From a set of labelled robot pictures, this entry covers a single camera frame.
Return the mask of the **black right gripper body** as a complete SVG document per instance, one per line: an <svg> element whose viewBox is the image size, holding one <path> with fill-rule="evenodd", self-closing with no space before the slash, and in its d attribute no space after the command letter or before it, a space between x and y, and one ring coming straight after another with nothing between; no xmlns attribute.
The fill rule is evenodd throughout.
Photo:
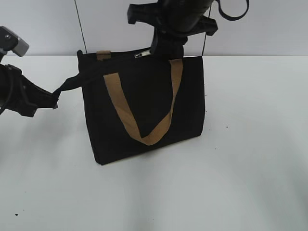
<svg viewBox="0 0 308 231"><path fill-rule="evenodd" d="M149 24L175 37L188 37L218 30L214 19L204 16L211 0L159 0L155 3L130 4L127 11L129 24Z"/></svg>

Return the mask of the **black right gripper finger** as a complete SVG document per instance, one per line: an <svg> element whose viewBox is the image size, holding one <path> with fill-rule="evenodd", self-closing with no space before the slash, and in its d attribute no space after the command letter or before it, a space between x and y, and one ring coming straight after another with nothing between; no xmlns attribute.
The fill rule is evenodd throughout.
<svg viewBox="0 0 308 231"><path fill-rule="evenodd" d="M170 56L171 54L170 38L156 27L151 43L151 54L154 56Z"/></svg>
<svg viewBox="0 0 308 231"><path fill-rule="evenodd" d="M184 45L187 41L188 37L169 35L169 59L182 58L184 56Z"/></svg>

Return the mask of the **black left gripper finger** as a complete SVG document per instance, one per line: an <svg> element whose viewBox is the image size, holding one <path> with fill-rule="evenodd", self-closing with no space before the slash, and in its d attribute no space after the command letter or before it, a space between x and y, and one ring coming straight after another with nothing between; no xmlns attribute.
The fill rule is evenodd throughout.
<svg viewBox="0 0 308 231"><path fill-rule="evenodd" d="M23 94L27 99L53 99L53 94L23 78Z"/></svg>
<svg viewBox="0 0 308 231"><path fill-rule="evenodd" d="M38 95L35 100L34 104L38 108L51 108L57 109L58 108L58 98L53 95Z"/></svg>

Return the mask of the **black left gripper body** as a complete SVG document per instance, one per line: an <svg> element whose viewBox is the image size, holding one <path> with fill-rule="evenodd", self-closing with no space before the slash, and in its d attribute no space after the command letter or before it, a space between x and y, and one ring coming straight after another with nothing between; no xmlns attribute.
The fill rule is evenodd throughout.
<svg viewBox="0 0 308 231"><path fill-rule="evenodd" d="M23 75L21 69L7 64L0 66L0 112L11 110L21 116L33 117L37 111L34 99L23 94Z"/></svg>

